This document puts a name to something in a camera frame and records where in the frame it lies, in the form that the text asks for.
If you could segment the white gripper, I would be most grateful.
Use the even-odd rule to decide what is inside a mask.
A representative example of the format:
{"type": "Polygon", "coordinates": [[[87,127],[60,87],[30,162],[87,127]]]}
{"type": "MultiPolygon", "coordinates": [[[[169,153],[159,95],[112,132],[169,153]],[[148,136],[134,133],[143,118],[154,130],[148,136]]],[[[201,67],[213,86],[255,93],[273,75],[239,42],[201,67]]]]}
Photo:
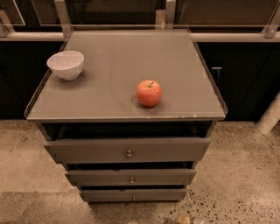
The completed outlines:
{"type": "Polygon", "coordinates": [[[164,218],[163,224],[208,224],[208,222],[201,217],[190,218],[188,215],[179,213],[175,220],[164,218]]]}

